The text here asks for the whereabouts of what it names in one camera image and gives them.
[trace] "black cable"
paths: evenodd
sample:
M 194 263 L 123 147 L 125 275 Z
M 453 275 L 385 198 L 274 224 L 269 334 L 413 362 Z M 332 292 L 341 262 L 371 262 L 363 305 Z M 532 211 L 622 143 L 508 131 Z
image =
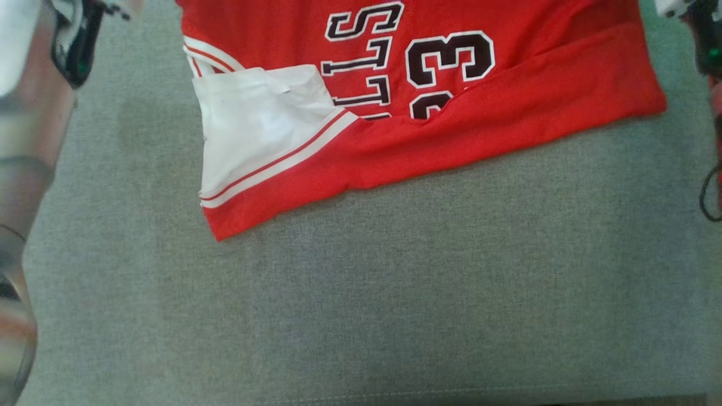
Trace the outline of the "black cable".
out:
M 722 160 L 709 172 L 707 177 L 705 178 L 705 183 L 702 184 L 702 192 L 700 193 L 700 209 L 702 209 L 702 214 L 705 215 L 707 220 L 713 221 L 713 222 L 720 222 L 722 221 L 722 215 L 719 217 L 715 217 L 710 214 L 710 212 L 707 210 L 707 205 L 705 204 L 705 197 L 707 196 L 707 189 L 710 187 L 710 182 L 712 181 L 712 177 L 722 171 Z

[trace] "white stripe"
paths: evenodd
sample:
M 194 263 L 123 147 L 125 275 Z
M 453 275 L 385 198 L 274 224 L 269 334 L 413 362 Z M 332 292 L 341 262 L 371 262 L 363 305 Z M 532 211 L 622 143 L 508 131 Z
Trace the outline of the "white stripe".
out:
M 189 47 L 195 48 L 199 51 L 203 51 L 205 53 L 208 53 L 209 55 L 213 55 L 214 57 L 223 61 L 225 64 L 227 64 L 228 66 L 230 66 L 231 68 L 233 68 L 236 71 L 244 70 L 243 65 L 238 63 L 238 61 L 236 61 L 231 55 L 228 55 L 227 53 L 221 51 L 220 49 L 214 47 L 213 45 L 211 45 L 209 43 L 205 43 L 205 42 L 199 41 L 199 40 L 194 40 L 193 38 L 186 37 L 186 36 L 183 36 L 183 40 L 186 42 L 186 44 Z M 202 55 L 198 55 L 197 53 L 194 53 L 193 51 L 191 51 L 187 48 L 184 48 L 184 51 L 191 53 L 191 54 L 193 54 L 193 56 L 196 56 L 196 57 L 202 56 Z
M 267 168 L 266 170 L 263 170 L 256 175 L 253 175 L 250 178 L 233 185 L 233 187 L 225 191 L 217 198 L 213 200 L 202 201 L 201 206 L 208 207 L 209 209 L 218 207 L 233 198 L 235 195 L 239 194 L 240 192 L 249 189 L 250 187 L 253 187 L 267 179 L 270 179 L 271 177 L 278 175 L 284 170 L 292 168 L 293 166 L 298 165 L 304 160 L 307 160 L 308 158 L 313 156 L 313 154 L 316 154 L 318 151 L 321 150 L 321 148 L 326 146 L 326 144 L 328 144 L 332 139 L 336 138 L 337 135 L 339 135 L 348 126 L 350 126 L 351 123 L 358 119 L 358 116 L 349 111 L 341 110 L 341 112 L 343 116 L 336 120 L 335 123 L 330 125 L 330 127 L 327 128 L 319 138 L 314 140 L 306 148 L 295 153 L 294 155 L 291 155 L 290 157 L 277 163 L 276 165 L 273 165 L 270 168 Z

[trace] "jersey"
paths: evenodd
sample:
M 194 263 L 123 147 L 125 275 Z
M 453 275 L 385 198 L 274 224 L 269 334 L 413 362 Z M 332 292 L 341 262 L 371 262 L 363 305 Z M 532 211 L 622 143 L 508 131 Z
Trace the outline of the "jersey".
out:
M 631 0 L 177 0 L 217 239 L 666 108 Z

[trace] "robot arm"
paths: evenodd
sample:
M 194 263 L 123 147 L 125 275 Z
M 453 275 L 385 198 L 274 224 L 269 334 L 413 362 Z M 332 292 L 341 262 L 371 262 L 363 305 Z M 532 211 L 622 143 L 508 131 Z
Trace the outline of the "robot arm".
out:
M 695 39 L 697 70 L 708 77 L 710 104 L 714 116 L 720 161 L 706 176 L 700 193 L 700 209 L 709 221 L 722 222 L 722 216 L 710 214 L 705 203 L 710 182 L 720 185 L 718 208 L 722 211 L 722 0 L 655 0 L 657 14 L 680 18 L 687 23 Z
M 0 0 L 0 405 L 30 372 L 37 329 L 22 251 L 50 186 L 75 90 L 92 68 L 104 15 L 131 20 L 142 0 Z

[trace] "gray upholstery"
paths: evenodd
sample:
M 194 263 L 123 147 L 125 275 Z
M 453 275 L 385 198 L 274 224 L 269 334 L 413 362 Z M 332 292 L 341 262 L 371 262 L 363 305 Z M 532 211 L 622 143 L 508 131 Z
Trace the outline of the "gray upholstery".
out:
M 651 0 L 668 113 L 225 243 L 196 194 L 180 10 L 146 3 L 138 25 L 105 23 L 30 239 L 22 406 L 522 405 L 721 381 L 722 226 L 696 200 L 716 158 L 706 83 Z

